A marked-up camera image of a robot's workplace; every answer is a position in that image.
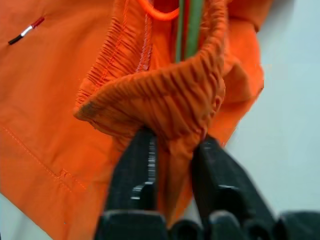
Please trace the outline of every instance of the orange stitching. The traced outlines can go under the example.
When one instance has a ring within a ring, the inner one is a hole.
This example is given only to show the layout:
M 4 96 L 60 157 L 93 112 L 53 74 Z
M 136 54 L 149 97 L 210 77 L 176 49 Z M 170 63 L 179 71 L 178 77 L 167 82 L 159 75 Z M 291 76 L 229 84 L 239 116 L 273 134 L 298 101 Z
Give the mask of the orange stitching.
M 208 49 L 209 47 L 210 48 L 213 48 L 213 50 L 214 50 L 214 52 L 216 52 L 216 48 L 222 48 L 223 47 L 223 43 L 222 43 L 222 39 L 218 39 L 218 40 L 210 40 L 211 38 L 221 38 L 221 36 L 220 35 L 222 35 L 222 33 L 224 33 L 225 31 L 224 31 L 224 27 L 225 27 L 225 23 L 226 23 L 226 20 L 225 20 L 225 11 L 223 11 L 223 16 L 222 16 L 222 13 L 221 13 L 221 11 L 222 11 L 222 9 L 224 8 L 223 6 L 224 6 L 224 0 L 217 0 L 217 1 L 210 1 L 209 2 L 210 3 L 210 9 L 213 9 L 213 8 L 215 8 L 214 10 L 216 10 L 216 11 L 218 11 L 217 13 L 215 13 L 215 15 L 213 15 L 213 19 L 214 19 L 214 22 L 215 22 L 215 26 L 214 26 L 214 28 L 215 28 L 215 30 L 214 30 L 214 32 L 216 32 L 214 35 L 212 35 L 212 36 L 209 36 L 208 38 L 209 38 L 209 43 L 211 43 L 211 45 L 213 45 L 213 46 L 206 46 L 206 47 L 204 47 L 204 46 L 202 46 L 202 48 L 201 48 L 201 50 L 198 52 L 198 54 L 197 54 L 197 56 L 198 56 L 198 60 L 194 60 L 194 59 L 196 59 L 196 58 L 194 58 L 193 60 L 189 60 L 189 61 L 185 61 L 184 62 L 184 64 L 182 65 L 182 66 L 185 66 L 185 65 L 194 65 L 194 61 L 199 61 L 201 64 L 203 64 L 202 63 L 202 61 L 201 61 L 201 53 L 210 53 L 210 54 L 212 54 L 211 53 L 211 51 L 210 51 L 210 49 Z M 209 55 L 209 60 L 210 59 L 212 59 L 210 62 L 212 62 L 213 61 L 213 58 L 217 58 L 217 57 L 219 57 L 219 54 L 220 53 L 218 53 L 217 55 Z M 174 67 L 172 67 L 172 68 L 174 68 L 174 69 L 176 69 L 176 70 L 178 70 L 178 71 L 180 71 L 181 69 L 178 67 L 179 65 L 175 65 Z M 215 70 L 215 69 L 212 69 L 212 72 L 220 72 L 220 70 Z M 159 73 L 159 75 L 163 75 L 163 73 L 161 73 L 160 72 L 160 70 L 158 69 L 157 71 L 153 71 L 153 73 L 156 73 L 156 74 L 158 74 Z M 151 72 L 150 74 L 148 74 L 148 75 L 144 75 L 144 79 L 146 79 L 146 78 L 153 78 L 154 77 L 154 75 L 153 75 L 153 73 Z M 118 84 L 119 85 L 121 85 L 121 84 L 123 84 L 123 85 L 126 85 L 126 84 L 128 84 L 128 82 L 130 81 L 130 80 L 133 80 L 133 79 L 138 79 L 139 78 L 139 73 L 137 73 L 137 74 L 135 74 L 135 75 L 127 75 L 127 76 L 123 76 L 123 77 L 119 77 L 118 79 L 120 79 L 119 81 L 118 81 Z M 190 86 L 188 86 L 188 88 L 194 88 L 194 87 L 198 87 L 198 85 L 200 84 L 200 83 L 202 83 L 202 82 L 204 82 L 204 80 L 205 80 L 205 78 L 204 77 L 202 77 L 202 78 L 200 78 L 201 79 L 201 81 L 198 81 L 197 83 L 194 83 L 193 85 L 190 85 Z M 150 93 L 151 95 L 148 95 L 148 96 L 140 96 L 140 95 L 134 95 L 134 94 L 132 94 L 131 96 L 128 96 L 127 98 L 122 98 L 122 99 L 118 99 L 117 101 L 112 101 L 112 103 L 110 103 L 111 104 L 111 106 L 113 106 L 113 105 L 115 105 L 115 104 L 117 104 L 118 102 L 123 102 L 123 101 L 130 101 L 130 100 L 134 100 L 134 99 L 141 99 L 141 98 L 150 98 L 150 99 L 155 99 L 155 98 L 163 98 L 163 97 L 165 97 L 165 96 L 170 96 L 170 95 L 174 95 L 174 94 L 177 94 L 177 90 L 176 89 L 174 89 L 174 90 L 172 90 L 171 92 L 167 92 L 167 93 L 165 93 L 165 94 L 163 94 L 163 95 L 159 95 L 159 96 L 157 96 L 157 95 L 154 95 L 154 94 L 152 94 L 152 93 Z
M 150 59 L 149 54 L 152 47 L 151 43 L 151 37 L 152 37 L 152 19 L 148 17 L 148 32 L 147 32 L 147 50 L 145 51 L 144 59 L 143 59 L 143 68 L 146 71 L 150 66 Z
M 41 167 L 43 167 L 56 180 L 59 180 L 62 186 L 65 187 L 70 193 L 72 192 L 71 189 L 58 176 L 50 171 L 35 155 L 33 155 L 32 152 L 19 139 L 17 139 L 11 131 L 5 127 L 2 128 L 20 145 L 20 147 L 22 147 L 33 159 L 35 159 Z
M 117 52 L 119 51 L 120 43 L 121 43 L 121 40 L 122 40 L 124 31 L 125 31 L 125 28 L 126 28 L 126 25 L 127 25 L 128 5 L 129 5 L 129 0 L 126 0 L 126 1 L 125 1 L 125 4 L 124 4 L 124 10 L 123 10 L 123 23 L 122 23 L 121 32 L 120 32 L 120 34 L 119 34 L 118 40 L 116 41 L 115 48 L 114 48 L 114 51 L 113 51 L 113 53 L 112 53 L 112 56 L 110 57 L 109 62 L 108 62 L 108 64 L 107 64 L 105 70 L 103 71 L 100 79 L 99 79 L 99 83 L 100 83 L 101 81 L 103 81 L 103 79 L 107 76 L 107 74 L 108 74 L 108 72 L 109 72 L 109 67 L 110 67 L 110 65 L 112 64 L 112 62 L 114 61 Z
M 79 182 L 73 175 L 71 175 L 67 170 L 64 168 L 62 169 L 67 175 L 70 175 L 84 190 L 86 190 L 86 187 L 82 185 L 81 182 Z
M 61 170 L 60 176 L 58 176 L 59 179 L 62 179 L 66 176 L 66 171 L 64 169 Z
M 146 14 L 144 17 L 144 38 L 143 38 L 143 46 L 142 46 L 142 51 L 141 51 L 141 55 L 140 55 L 140 60 L 138 63 L 138 66 L 136 68 L 136 72 L 140 72 L 141 68 L 143 68 L 143 65 L 145 64 L 145 58 L 146 58 L 146 51 L 148 52 L 148 30 L 149 30 L 149 18 L 148 15 Z

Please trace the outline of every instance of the seam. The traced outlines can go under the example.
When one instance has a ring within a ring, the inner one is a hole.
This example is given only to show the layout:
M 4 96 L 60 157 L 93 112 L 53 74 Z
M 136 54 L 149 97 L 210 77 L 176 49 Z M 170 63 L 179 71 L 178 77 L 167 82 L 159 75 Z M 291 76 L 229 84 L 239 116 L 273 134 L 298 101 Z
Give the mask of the seam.
M 33 155 L 33 153 L 7 128 L 5 128 L 4 126 L 2 127 L 6 133 L 11 136 L 13 138 L 13 140 L 18 143 L 20 145 L 21 148 L 23 148 L 23 150 L 25 152 L 27 152 L 42 168 L 45 169 L 45 171 L 50 174 L 52 177 L 54 177 L 54 179 L 58 180 L 61 185 L 66 188 L 70 193 L 72 193 L 72 190 L 61 180 L 61 178 L 59 176 L 56 176 L 52 171 L 50 171 L 35 155 Z
M 144 17 L 144 39 L 143 39 L 142 52 L 140 55 L 140 61 L 138 63 L 138 67 L 136 68 L 135 72 L 140 72 L 142 64 L 145 64 L 146 52 L 148 52 L 147 48 L 149 47 L 149 39 L 148 39 L 149 29 L 148 28 L 149 28 L 149 19 L 148 19 L 148 15 L 146 14 Z
M 73 179 L 74 179 L 74 181 L 76 182 L 76 183 L 78 183 L 84 190 L 86 190 L 87 188 L 81 183 L 81 182 L 79 182 L 73 175 L 71 175 L 67 170 L 65 170 L 64 168 L 62 169 L 67 175 L 70 175 Z
M 115 56 L 117 54 L 117 52 L 119 51 L 120 49 L 120 44 L 122 42 L 122 37 L 123 37 L 123 34 L 125 32 L 125 28 L 126 28 L 126 25 L 127 25 L 127 11 L 128 11 L 128 5 L 129 5 L 129 0 L 126 0 L 125 1 L 125 4 L 124 4 L 124 10 L 123 10 L 123 22 L 122 22 L 122 27 L 121 27 L 121 32 L 119 34 L 119 37 L 116 41 L 116 44 L 115 44 L 115 48 L 114 48 L 114 51 L 108 61 L 108 64 L 107 66 L 105 67 L 100 79 L 99 79 L 99 83 L 100 82 L 104 82 L 104 78 L 107 76 L 108 72 L 109 72 L 109 67 L 110 65 L 113 63 L 114 59 L 115 59 Z
M 148 36 L 147 36 L 147 46 L 148 46 L 148 51 L 146 51 L 145 56 L 144 56 L 144 63 L 143 63 L 143 70 L 147 71 L 149 70 L 150 67 L 150 62 L 151 62 L 151 51 L 152 51 L 152 19 L 148 17 Z

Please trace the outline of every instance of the stitching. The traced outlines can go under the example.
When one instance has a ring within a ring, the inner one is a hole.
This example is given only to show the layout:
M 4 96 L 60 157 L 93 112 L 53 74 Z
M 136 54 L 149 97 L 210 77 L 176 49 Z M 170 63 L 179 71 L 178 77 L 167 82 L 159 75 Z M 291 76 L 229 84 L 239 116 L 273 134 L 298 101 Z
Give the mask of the stitching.
M 151 50 L 152 50 L 151 37 L 152 37 L 152 19 L 148 16 L 147 46 L 149 49 L 145 53 L 145 56 L 144 56 L 144 63 L 143 63 L 143 70 L 144 71 L 147 71 L 150 67 Z
M 144 17 L 144 40 L 143 40 L 143 47 L 142 47 L 142 52 L 140 56 L 140 61 L 138 63 L 138 67 L 136 68 L 136 72 L 140 72 L 141 70 L 141 65 L 144 64 L 145 58 L 146 58 L 146 48 L 148 46 L 147 44 L 147 39 L 149 35 L 149 21 L 148 21 L 148 15 L 146 14 Z
M 127 11 L 128 11 L 128 5 L 129 5 L 129 0 L 126 0 L 125 1 L 125 4 L 124 4 L 124 10 L 123 10 L 123 23 L 122 23 L 122 28 L 121 28 L 121 32 L 119 34 L 119 37 L 116 41 L 116 44 L 115 44 L 115 48 L 114 48 L 114 51 L 108 61 L 108 64 L 107 66 L 105 67 L 100 79 L 99 79 L 99 83 L 100 82 L 104 82 L 104 78 L 107 76 L 108 72 L 109 72 L 109 67 L 110 65 L 113 63 L 114 59 L 115 59 L 115 56 L 117 54 L 117 52 L 119 51 L 120 49 L 120 44 L 122 42 L 122 37 L 123 37 L 123 34 L 125 32 L 125 28 L 126 28 L 126 25 L 127 25 Z
M 73 175 L 71 175 L 67 170 L 65 170 L 64 168 L 62 169 L 65 174 L 70 175 L 84 190 L 86 190 L 87 188 L 81 183 L 79 182 Z
M 220 5 L 223 5 L 224 3 L 223 3 L 223 0 L 219 0 L 219 1 L 217 1 L 216 3 L 213 3 L 213 2 L 209 2 L 210 3 L 210 8 L 214 8 L 216 5 L 218 5 L 218 6 L 220 6 Z M 214 28 L 217 28 L 217 27 L 220 27 L 220 25 L 224 25 L 225 24 L 225 21 L 222 21 L 221 20 L 222 19 L 222 17 L 218 17 L 218 21 L 215 23 L 215 27 Z M 205 51 L 205 52 L 208 52 L 208 50 L 205 50 L 205 48 L 204 47 L 202 47 L 202 51 Z M 219 58 L 219 54 L 218 55 L 215 55 L 215 56 L 212 56 L 213 58 L 215 58 L 215 59 L 218 59 Z M 181 70 L 181 69 L 183 69 L 183 67 L 182 66 L 185 66 L 185 65 L 190 65 L 189 66 L 189 68 L 191 67 L 191 68 L 195 68 L 196 66 L 194 66 L 193 65 L 193 63 L 192 62 L 194 62 L 194 60 L 189 60 L 189 62 L 184 62 L 184 63 L 181 63 L 180 64 L 180 67 L 177 65 L 177 64 L 173 64 L 173 65 L 171 65 L 171 67 L 169 67 L 169 68 L 167 68 L 166 69 L 166 72 L 167 73 L 169 73 L 169 74 L 172 74 L 172 71 L 173 71 L 173 69 L 175 70 L 175 71 L 177 71 L 177 70 Z M 211 70 L 211 73 L 216 73 L 216 72 L 220 72 L 219 71 L 219 69 L 217 69 L 219 67 L 219 61 L 217 60 L 217 63 L 216 64 L 214 64 L 214 66 L 212 66 L 212 70 Z M 117 82 L 117 84 L 118 84 L 118 86 L 120 86 L 121 84 L 123 84 L 123 85 L 126 85 L 126 84 L 128 84 L 128 82 L 130 82 L 130 80 L 133 80 L 133 78 L 137 78 L 137 75 L 133 75 L 133 74 L 131 74 L 131 75 L 127 75 L 127 76 L 124 76 L 124 77 L 121 77 L 120 79 L 122 79 L 122 81 L 118 81 Z M 198 87 L 199 86 L 199 84 L 202 84 L 203 82 L 205 81 L 205 79 L 204 79 L 204 77 L 201 77 L 201 81 L 198 81 L 197 83 L 194 83 L 193 82 L 193 84 L 192 85 L 189 85 L 188 86 L 188 88 L 189 89 L 193 89 L 193 88 L 196 88 L 196 87 Z M 122 98 L 122 99 L 117 99 L 117 101 L 114 101 L 114 102 L 112 102 L 112 103 L 110 103 L 110 106 L 113 106 L 113 105 L 116 105 L 117 103 L 119 103 L 119 102 L 125 102 L 125 101 L 131 101 L 131 100 L 135 100 L 135 99 L 142 99 L 142 98 L 145 98 L 145 99 L 156 99 L 156 98 L 163 98 L 163 97 L 166 97 L 166 96 L 172 96 L 172 95 L 175 95 L 175 94 L 177 94 L 177 92 L 178 92 L 178 90 L 177 89 L 173 89 L 172 91 L 170 91 L 170 92 L 166 92 L 166 93 L 164 93 L 163 95 L 159 95 L 159 96 L 157 96 L 157 95 L 148 95 L 148 96 L 141 96 L 141 95 L 131 95 L 131 96 L 128 96 L 127 98 Z
M 2 127 L 7 134 L 9 134 L 19 145 L 27 152 L 41 167 L 43 167 L 54 179 L 59 180 L 63 187 L 65 187 L 70 193 L 72 193 L 71 189 L 60 179 L 60 177 L 56 176 L 52 171 L 50 171 L 32 152 L 18 139 L 14 136 L 14 134 L 9 131 L 4 126 Z

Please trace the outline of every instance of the orange shorts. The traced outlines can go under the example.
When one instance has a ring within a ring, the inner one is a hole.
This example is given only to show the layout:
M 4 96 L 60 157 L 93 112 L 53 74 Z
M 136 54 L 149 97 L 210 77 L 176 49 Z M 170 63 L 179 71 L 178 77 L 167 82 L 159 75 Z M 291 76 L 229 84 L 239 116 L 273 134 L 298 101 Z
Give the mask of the orange shorts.
M 174 64 L 177 20 L 137 0 L 2 1 L 1 193 L 53 239 L 91 239 L 117 160 L 146 125 L 160 139 L 158 208 L 173 223 L 192 196 L 196 145 L 206 133 L 224 145 L 263 89 L 256 32 L 270 5 L 205 0 L 199 51 Z

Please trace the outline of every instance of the drawstring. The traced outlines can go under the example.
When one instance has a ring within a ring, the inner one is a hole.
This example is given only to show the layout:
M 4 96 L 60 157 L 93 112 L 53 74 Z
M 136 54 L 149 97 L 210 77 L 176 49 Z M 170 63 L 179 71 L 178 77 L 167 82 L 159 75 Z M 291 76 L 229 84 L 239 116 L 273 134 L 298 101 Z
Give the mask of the drawstring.
M 43 16 L 41 16 L 37 21 L 32 23 L 22 33 L 20 33 L 20 35 L 16 36 L 14 39 L 8 41 L 8 44 L 9 45 L 15 44 L 20 39 L 22 39 L 31 29 L 35 29 L 37 26 L 39 26 L 44 20 L 45 20 L 45 18 Z
M 196 54 L 198 50 L 198 38 L 203 13 L 204 0 L 190 0 L 189 18 L 187 26 L 186 47 L 184 57 L 187 59 Z
M 156 20 L 160 21 L 170 21 L 178 17 L 179 15 L 179 8 L 176 10 L 173 10 L 172 12 L 161 12 L 154 8 L 147 0 L 137 0 L 141 7 L 146 11 L 147 14 L 149 14 L 151 17 L 153 17 Z
M 179 0 L 179 18 L 176 33 L 175 43 L 175 62 L 179 63 L 182 60 L 182 40 L 184 31 L 184 19 L 185 19 L 185 0 Z

